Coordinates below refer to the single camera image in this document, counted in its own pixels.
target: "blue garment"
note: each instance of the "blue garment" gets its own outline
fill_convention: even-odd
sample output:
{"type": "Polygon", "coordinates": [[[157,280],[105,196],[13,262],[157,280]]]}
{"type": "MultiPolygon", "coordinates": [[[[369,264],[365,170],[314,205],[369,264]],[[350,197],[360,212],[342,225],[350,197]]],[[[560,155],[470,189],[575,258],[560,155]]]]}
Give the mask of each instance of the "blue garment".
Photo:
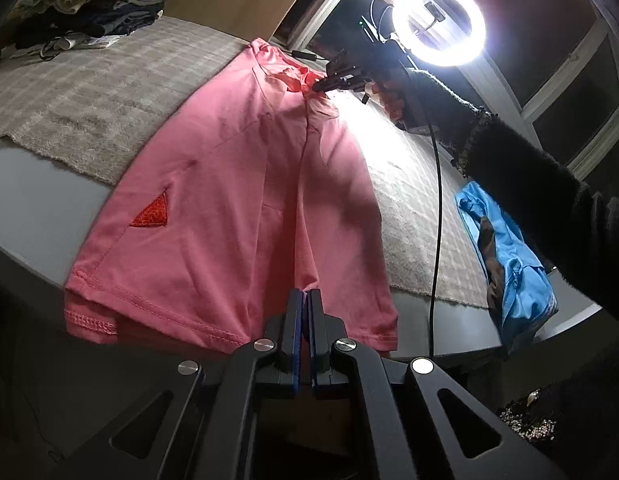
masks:
{"type": "Polygon", "coordinates": [[[499,332],[501,342],[513,351],[532,340],[536,331],[558,311],[554,291],[538,257],[523,241],[512,218],[476,182],[456,193],[456,205],[474,243],[478,258],[480,219],[494,227],[496,257],[505,271],[505,290],[499,332]]]}

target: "pink shirt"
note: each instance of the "pink shirt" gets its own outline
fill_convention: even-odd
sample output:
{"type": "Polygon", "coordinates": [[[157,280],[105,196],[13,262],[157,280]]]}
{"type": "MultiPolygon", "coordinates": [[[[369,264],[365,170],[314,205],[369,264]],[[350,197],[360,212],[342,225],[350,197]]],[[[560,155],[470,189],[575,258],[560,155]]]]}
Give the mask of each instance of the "pink shirt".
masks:
{"type": "Polygon", "coordinates": [[[322,75],[255,40],[147,143],[66,283],[69,332],[232,352],[292,287],[379,351],[397,346],[381,214],[322,75]]]}

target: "window frame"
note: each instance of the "window frame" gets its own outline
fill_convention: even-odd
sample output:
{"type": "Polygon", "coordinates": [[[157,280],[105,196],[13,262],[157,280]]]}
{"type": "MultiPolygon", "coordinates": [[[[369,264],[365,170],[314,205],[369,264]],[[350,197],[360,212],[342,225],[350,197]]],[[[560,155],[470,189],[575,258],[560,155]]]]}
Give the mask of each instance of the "window frame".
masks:
{"type": "MultiPolygon", "coordinates": [[[[296,50],[302,50],[307,47],[313,35],[339,2],[340,0],[315,0],[299,20],[297,26],[294,27],[287,46],[296,50]]],[[[542,149],[542,145],[534,129],[533,122],[543,112],[547,111],[552,103],[568,88],[587,66],[592,56],[607,37],[609,37],[611,43],[619,77],[619,35],[617,24],[614,20],[610,22],[609,13],[607,9],[601,6],[599,0],[592,0],[592,7],[597,18],[590,30],[542,88],[524,105],[521,105],[513,94],[509,83],[487,52],[483,51],[471,63],[458,67],[490,110],[498,114],[516,132],[538,148],[542,149]]],[[[430,16],[427,14],[426,9],[423,9],[422,15],[414,16],[415,23],[427,23],[429,20],[430,16]]],[[[462,41],[466,38],[466,35],[453,19],[448,19],[432,29],[430,37],[435,44],[445,48],[450,43],[462,41]]],[[[619,106],[567,167],[577,178],[580,180],[584,179],[605,158],[605,155],[607,155],[618,140],[619,106]]]]}

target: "red triangular patch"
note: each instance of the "red triangular patch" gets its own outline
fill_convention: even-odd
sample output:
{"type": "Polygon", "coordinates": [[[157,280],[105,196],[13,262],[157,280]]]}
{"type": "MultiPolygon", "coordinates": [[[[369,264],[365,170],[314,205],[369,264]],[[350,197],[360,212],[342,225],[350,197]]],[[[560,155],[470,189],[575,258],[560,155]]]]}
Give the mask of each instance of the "red triangular patch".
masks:
{"type": "Polygon", "coordinates": [[[132,227],[156,227],[168,224],[168,197],[165,193],[148,205],[130,224],[132,227]]]}

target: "folded clothes stack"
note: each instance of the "folded clothes stack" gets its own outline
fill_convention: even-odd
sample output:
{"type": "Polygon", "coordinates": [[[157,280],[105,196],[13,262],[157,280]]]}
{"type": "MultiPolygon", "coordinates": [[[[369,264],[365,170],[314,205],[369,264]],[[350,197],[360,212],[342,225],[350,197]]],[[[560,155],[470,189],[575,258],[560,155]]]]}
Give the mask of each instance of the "folded clothes stack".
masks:
{"type": "Polygon", "coordinates": [[[69,35],[74,40],[65,43],[72,46],[89,44],[92,38],[126,36],[154,23],[164,5],[165,0],[23,0],[12,16],[26,18],[12,35],[11,43],[17,49],[39,44],[52,48],[59,44],[59,38],[69,35]],[[75,41],[78,34],[83,35],[83,41],[75,41]]]}

